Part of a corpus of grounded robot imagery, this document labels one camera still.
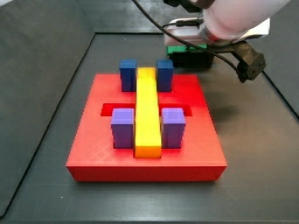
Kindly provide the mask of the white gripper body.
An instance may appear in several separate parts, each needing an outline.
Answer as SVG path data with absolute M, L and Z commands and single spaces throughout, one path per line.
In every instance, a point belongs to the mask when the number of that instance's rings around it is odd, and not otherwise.
M 177 18 L 164 29 L 183 41 L 195 45 L 227 46 L 248 39 L 260 39 L 270 33 L 270 19 L 251 28 L 240 37 L 220 38 L 205 27 L 201 18 Z

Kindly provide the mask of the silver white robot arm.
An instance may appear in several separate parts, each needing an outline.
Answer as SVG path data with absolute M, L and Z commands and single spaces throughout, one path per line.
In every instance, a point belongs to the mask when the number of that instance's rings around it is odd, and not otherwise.
M 195 45 L 226 46 L 246 38 L 268 34 L 270 18 L 291 0 L 163 0 L 188 12 L 201 11 L 199 18 L 177 18 L 165 30 Z

